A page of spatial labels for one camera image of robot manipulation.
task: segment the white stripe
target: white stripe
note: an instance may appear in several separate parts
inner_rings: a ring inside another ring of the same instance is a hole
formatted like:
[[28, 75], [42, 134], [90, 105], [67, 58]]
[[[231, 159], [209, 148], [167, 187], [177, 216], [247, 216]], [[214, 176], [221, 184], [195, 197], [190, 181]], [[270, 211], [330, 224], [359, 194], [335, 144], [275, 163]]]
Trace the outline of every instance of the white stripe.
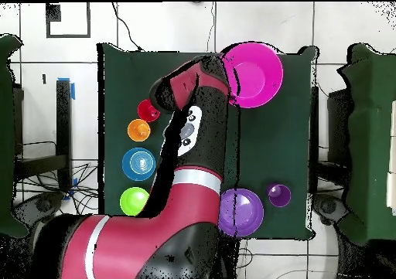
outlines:
[[173, 179], [173, 185], [175, 184], [201, 185], [220, 194], [221, 181], [215, 175], [203, 170], [193, 168], [177, 170], [175, 171], [175, 178]]
[[85, 253], [85, 274], [88, 279], [95, 279], [94, 276], [94, 251], [95, 245], [97, 242], [97, 238], [99, 238], [99, 234], [101, 233], [104, 224], [110, 219], [109, 216], [104, 216], [101, 221], [97, 223], [94, 231], [90, 235], [90, 240], [87, 245], [87, 252]]

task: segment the pink bowl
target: pink bowl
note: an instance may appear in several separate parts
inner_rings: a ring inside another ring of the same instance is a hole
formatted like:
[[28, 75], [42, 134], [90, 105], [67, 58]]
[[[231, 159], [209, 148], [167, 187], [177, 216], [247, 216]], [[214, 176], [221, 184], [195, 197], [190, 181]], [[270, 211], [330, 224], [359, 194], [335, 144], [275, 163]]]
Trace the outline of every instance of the pink bowl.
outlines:
[[237, 44], [222, 60], [231, 88], [230, 104], [259, 107], [269, 102], [282, 85], [282, 63], [264, 43]]

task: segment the red cup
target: red cup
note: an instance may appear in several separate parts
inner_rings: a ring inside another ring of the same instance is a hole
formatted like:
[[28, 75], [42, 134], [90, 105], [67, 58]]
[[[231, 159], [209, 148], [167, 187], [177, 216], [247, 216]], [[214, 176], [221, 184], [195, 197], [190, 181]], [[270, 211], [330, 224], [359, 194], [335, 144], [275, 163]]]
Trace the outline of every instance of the red cup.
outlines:
[[161, 113], [152, 106], [152, 103], [149, 99], [143, 100], [138, 105], [138, 116], [146, 121], [153, 122], [159, 118]]

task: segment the orange cup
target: orange cup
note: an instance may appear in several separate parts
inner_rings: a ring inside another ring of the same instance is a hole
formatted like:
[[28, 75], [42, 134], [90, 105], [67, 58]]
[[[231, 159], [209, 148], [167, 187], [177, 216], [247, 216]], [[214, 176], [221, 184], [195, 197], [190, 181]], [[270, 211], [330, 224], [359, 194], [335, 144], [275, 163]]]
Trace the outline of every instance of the orange cup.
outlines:
[[128, 136], [133, 141], [145, 141], [150, 135], [149, 124], [142, 120], [133, 120], [128, 126]]

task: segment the white tile floor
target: white tile floor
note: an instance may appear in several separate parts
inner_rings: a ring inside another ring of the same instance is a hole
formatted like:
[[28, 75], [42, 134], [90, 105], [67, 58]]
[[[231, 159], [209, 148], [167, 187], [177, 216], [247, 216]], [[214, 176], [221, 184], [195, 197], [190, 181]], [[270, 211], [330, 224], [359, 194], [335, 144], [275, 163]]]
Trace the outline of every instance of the white tile floor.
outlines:
[[[390, 3], [217, 2], [213, 6], [212, 2], [164, 2], [119, 3], [116, 7], [133, 40], [147, 51], [221, 51], [231, 43], [248, 40], [270, 43], [284, 53], [296, 53], [303, 46], [316, 45], [320, 49], [317, 82], [326, 94], [345, 87], [336, 69], [347, 61], [349, 45], [370, 43], [381, 52], [396, 47], [395, 5]], [[52, 22], [51, 31], [85, 33], [85, 8], [84, 3], [61, 3], [62, 21]], [[212, 14], [216, 16], [214, 28]], [[46, 38], [45, 4], [0, 4], [2, 33], [17, 35], [23, 42], [21, 50], [11, 56], [11, 69], [16, 82], [22, 83], [25, 90], [24, 142], [55, 141], [55, 81], [58, 77], [69, 77], [76, 86], [76, 100], [72, 100], [73, 165], [87, 162], [90, 166], [97, 165], [96, 43], [136, 49], [124, 24], [117, 21], [111, 3], [91, 3], [91, 36], [73, 39]], [[319, 144], [326, 147], [324, 93], [319, 94]], [[319, 151], [320, 158], [326, 159], [326, 149]], [[51, 144], [25, 146], [25, 156], [50, 152], [54, 152]], [[23, 185], [26, 190], [37, 189]], [[97, 188], [96, 172], [84, 185]], [[15, 201], [31, 195], [32, 192], [19, 193]], [[76, 197], [81, 201], [84, 196]], [[86, 208], [84, 212], [94, 213], [97, 201], [91, 199], [88, 206], [92, 209]], [[63, 202], [62, 210], [76, 211], [70, 200]], [[315, 213], [312, 228], [316, 236], [309, 242], [249, 240], [247, 248], [253, 256], [240, 256], [239, 265], [249, 265], [238, 269], [238, 279], [334, 279], [338, 261], [334, 229], [322, 225]]]

